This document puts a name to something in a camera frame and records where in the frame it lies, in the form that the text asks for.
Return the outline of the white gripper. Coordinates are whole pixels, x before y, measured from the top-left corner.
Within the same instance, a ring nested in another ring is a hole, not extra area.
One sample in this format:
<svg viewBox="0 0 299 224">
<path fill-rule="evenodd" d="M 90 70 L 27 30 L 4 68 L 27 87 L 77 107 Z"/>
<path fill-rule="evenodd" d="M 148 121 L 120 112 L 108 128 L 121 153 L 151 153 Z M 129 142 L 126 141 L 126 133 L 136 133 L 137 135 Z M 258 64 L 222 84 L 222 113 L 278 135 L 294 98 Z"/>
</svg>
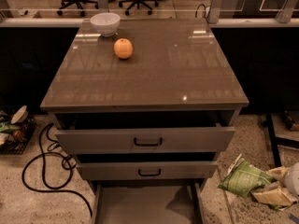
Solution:
<svg viewBox="0 0 299 224">
<path fill-rule="evenodd" d="M 267 171 L 277 181 L 283 181 L 286 188 L 256 189 L 251 194 L 259 202 L 273 206 L 288 207 L 298 202 L 299 196 L 299 162 L 289 169 L 284 166 Z"/>
</svg>

